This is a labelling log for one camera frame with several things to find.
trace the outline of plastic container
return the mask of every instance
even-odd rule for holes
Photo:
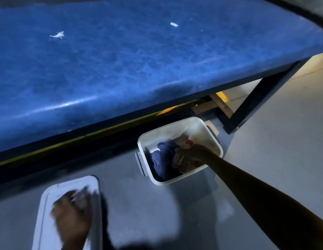
[[[137,143],[148,175],[154,184],[167,185],[195,174],[196,172],[207,167],[207,165],[202,165],[191,172],[165,182],[159,182],[153,177],[150,166],[147,162],[146,154],[158,150],[157,144],[159,142],[172,140],[181,146],[185,144],[188,137],[191,137],[194,144],[204,145],[220,157],[223,156],[223,149],[221,145],[218,143],[205,123],[198,117],[186,118],[146,132],[139,137]]]
[[[44,191],[36,219],[32,250],[60,250],[62,248],[61,239],[51,216],[53,203],[68,191],[81,190],[84,187],[87,187],[87,191],[91,194],[92,224],[83,250],[102,250],[99,181],[91,175],[52,185]]]

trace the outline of white debris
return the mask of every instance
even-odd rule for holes
[[[64,37],[64,32],[58,32],[56,35],[54,35],[54,36],[51,36],[51,35],[49,35],[49,37],[53,37],[53,38],[60,38],[60,39],[62,39],[62,37]]]

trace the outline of forearm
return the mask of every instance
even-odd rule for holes
[[[278,248],[323,249],[323,220],[300,203],[218,156],[206,164]]]
[[[75,239],[65,242],[62,250],[83,250],[85,244],[85,238]]]

